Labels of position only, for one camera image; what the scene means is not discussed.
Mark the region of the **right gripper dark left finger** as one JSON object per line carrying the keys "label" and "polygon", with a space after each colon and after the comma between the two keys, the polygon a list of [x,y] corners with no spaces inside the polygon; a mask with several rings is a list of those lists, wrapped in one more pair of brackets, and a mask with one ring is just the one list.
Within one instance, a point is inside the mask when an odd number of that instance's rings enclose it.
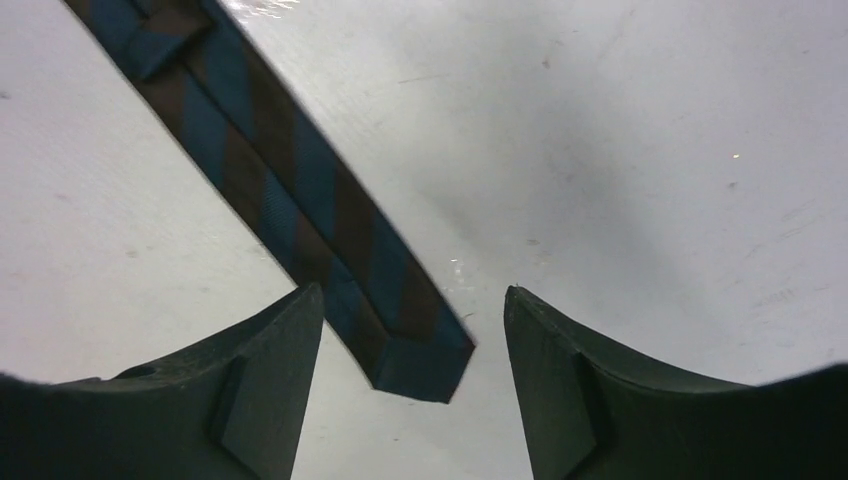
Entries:
{"label": "right gripper dark left finger", "polygon": [[319,288],[111,379],[1,378],[5,479],[288,479],[322,335]]}

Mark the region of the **blue brown striped tie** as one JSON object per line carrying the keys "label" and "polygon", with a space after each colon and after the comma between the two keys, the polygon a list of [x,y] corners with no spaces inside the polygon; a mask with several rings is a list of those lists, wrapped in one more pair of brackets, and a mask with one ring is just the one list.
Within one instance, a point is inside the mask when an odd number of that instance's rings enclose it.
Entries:
{"label": "blue brown striped tie", "polygon": [[474,342],[219,1],[72,1],[118,70],[325,318],[372,386],[447,403]]}

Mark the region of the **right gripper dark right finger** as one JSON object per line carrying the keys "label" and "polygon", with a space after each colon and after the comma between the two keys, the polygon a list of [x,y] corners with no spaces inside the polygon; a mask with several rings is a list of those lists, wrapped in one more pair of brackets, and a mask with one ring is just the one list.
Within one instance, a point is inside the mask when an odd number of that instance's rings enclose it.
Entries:
{"label": "right gripper dark right finger", "polygon": [[651,358],[525,288],[504,328],[537,479],[843,479],[847,368],[761,386]]}

